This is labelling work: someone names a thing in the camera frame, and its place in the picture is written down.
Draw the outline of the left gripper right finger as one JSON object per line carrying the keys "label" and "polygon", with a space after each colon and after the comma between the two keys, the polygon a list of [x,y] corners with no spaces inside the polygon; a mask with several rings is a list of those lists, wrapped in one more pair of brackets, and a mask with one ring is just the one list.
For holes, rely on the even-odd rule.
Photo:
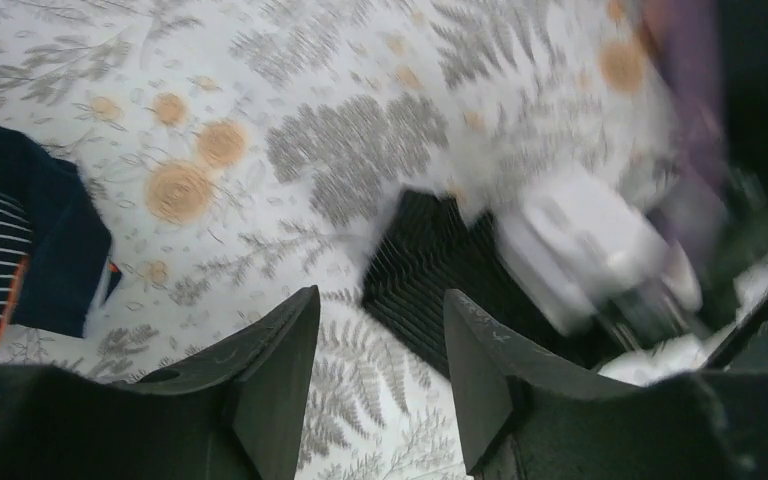
{"label": "left gripper right finger", "polygon": [[476,479],[768,479],[768,297],[705,367],[641,387],[555,355],[457,290],[444,330]]}

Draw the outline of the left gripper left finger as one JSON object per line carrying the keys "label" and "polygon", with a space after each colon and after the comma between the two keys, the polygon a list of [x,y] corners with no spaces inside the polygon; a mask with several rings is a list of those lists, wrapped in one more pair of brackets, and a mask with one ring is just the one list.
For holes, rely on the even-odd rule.
{"label": "left gripper left finger", "polygon": [[319,321],[300,289],[136,383],[0,365],[0,479],[291,479]]}

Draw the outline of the black striped underwear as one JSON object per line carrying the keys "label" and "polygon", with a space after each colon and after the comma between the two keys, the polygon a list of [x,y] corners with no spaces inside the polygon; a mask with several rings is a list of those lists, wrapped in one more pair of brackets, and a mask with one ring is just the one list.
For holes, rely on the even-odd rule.
{"label": "black striped underwear", "polygon": [[443,376],[449,374],[444,297],[456,289],[503,325],[585,368],[620,354],[599,329],[564,337],[506,272],[495,247],[495,218],[466,225],[456,201],[405,190],[363,278],[361,305]]}

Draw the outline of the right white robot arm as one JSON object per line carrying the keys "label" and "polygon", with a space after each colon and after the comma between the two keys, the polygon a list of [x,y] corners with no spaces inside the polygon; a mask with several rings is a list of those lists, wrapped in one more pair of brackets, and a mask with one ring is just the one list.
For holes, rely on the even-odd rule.
{"label": "right white robot arm", "polygon": [[768,1],[649,1],[641,26],[681,130],[681,177],[655,221],[687,250],[713,337],[601,374],[644,385],[700,367],[768,371]]}

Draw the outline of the blue striped underwear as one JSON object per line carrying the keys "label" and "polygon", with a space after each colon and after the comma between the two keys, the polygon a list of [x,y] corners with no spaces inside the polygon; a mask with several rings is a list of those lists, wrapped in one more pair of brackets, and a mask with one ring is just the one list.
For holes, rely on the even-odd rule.
{"label": "blue striped underwear", "polygon": [[81,338],[121,279],[77,167],[0,127],[0,337],[11,325]]}

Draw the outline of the floral patterned table mat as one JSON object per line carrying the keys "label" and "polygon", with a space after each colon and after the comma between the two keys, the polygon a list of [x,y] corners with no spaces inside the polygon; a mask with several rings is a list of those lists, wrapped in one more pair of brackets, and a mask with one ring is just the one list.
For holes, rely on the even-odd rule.
{"label": "floral patterned table mat", "polygon": [[75,163],[123,279],[81,339],[0,363],[136,380],[315,284],[297,475],[461,479],[451,391],[360,307],[412,187],[465,212],[585,165],[667,182],[635,1],[0,1],[0,125]]}

